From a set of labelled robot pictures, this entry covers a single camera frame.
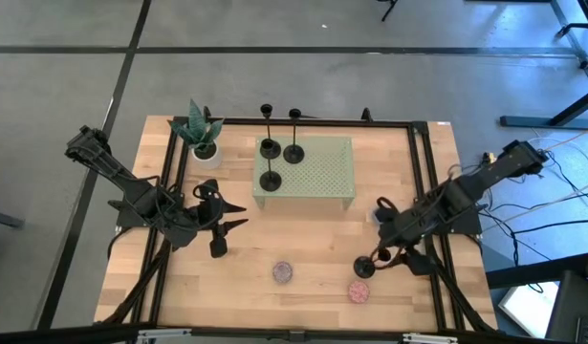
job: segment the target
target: wooden tabletop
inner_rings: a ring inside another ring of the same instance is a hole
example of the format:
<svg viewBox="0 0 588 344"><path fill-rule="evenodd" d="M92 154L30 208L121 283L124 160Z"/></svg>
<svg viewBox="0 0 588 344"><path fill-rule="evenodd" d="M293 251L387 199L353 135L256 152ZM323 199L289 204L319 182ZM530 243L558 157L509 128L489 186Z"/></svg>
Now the wooden tabletop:
<svg viewBox="0 0 588 344"><path fill-rule="evenodd" d="M160 174L169 136L168 117L150 116L144 126L133 172L137 177ZM449 123L430 122L430 137L439 180L459 162ZM290 135L291 127L273 127L273 135ZM220 168L202 170L190 156L184 193L194 185L216 178L224 198L247 208L228 214L226 220L250 219L227 237L229 252L210 258L209 232L201 232L188 246L170 257L159 325L255 329L313 329L358 331L435 331L428 277L415 277L408 267L379 271L365 280L370 288L367 303L352 304L350 283L359 280L353 262L367 255L378 241L371 220L379 196L399 209L411 206L416 196L406 131L396 128L298 127L301 136L339 136L353 139L357 197L348 210L338 200L268 199L259 209L251 195L256 137L266 128L224 125L218 139L224 151ZM429 183L423 163L425 189ZM179 157L178 141L175 157ZM171 181L177 169L173 162ZM188 206L193 197L186 198ZM115 310L136 283L141 269L147 228L134 228L113 248L96 320ZM483 318L496 322L489 288L478 249L469 238L450 235L453 262L460 288ZM272 267L289 262L294 277L285 285L272 279ZM148 317L148 289L142 318ZM453 320L448 292L442 296L447 324Z"/></svg>

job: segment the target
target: potted plant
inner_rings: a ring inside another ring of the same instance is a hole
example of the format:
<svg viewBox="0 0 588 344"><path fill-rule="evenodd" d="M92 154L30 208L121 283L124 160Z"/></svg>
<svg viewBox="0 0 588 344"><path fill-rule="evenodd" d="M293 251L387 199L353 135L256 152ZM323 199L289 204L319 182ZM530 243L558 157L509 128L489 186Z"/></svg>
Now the potted plant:
<svg viewBox="0 0 588 344"><path fill-rule="evenodd" d="M207 122L207 118L202 115L198 105L191 99L187 126L171 121L170 128L189 146L193 160L200 167L213 169L221 164L223 158L221 149L215 142L221 133L223 123L223 119L212 123Z"/></svg>

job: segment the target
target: gray floor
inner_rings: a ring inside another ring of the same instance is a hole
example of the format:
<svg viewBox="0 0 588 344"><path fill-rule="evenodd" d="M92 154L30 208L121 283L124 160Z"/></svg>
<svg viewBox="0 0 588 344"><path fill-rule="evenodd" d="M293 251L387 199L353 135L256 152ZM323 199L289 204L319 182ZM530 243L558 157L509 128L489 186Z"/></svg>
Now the gray floor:
<svg viewBox="0 0 588 344"><path fill-rule="evenodd" d="M561 5L568 18L581 16L570 3ZM140 1L121 0L0 0L0 45L127 46L140 7ZM384 10L384 3L355 0L156 0L141 45L568 47L567 39L554 40L559 24L548 5L401 0L381 24ZM588 49L587 32L577 36ZM101 125L122 60L120 54L0 54L0 210L27 220L19 231L0 226L0 332L33 325L84 174L64 158L66 141L83 124ZM258 116L259 104L270 102L277 116L298 107L322 118L358 118L369 107L375 118L451 121L468 165L484 151L536 137L529 129L498 127L499 116L552 116L587 92L588 79L570 57L137 55L110 143L131 167L144 117L184 115L194 96L215 116ZM575 133L538 131L560 140ZM577 144L588 154L588 136ZM574 183L588 183L588 163L578 151L566 146L555 156ZM543 176L523 185L498 184L494 203L530 205L571 192L549 169ZM92 321L116 218L106 201L119 197L98 181L57 327ZM504 207L494 214L517 212ZM512 225L575 219L588 219L588 205L554 205ZM520 239L557 258L588 250L588 226L554 227ZM512 256L512 242L498 228L484 234L484 244ZM521 264L542 259L521 248ZM496 269L495 260L487 259L486 267Z"/></svg>

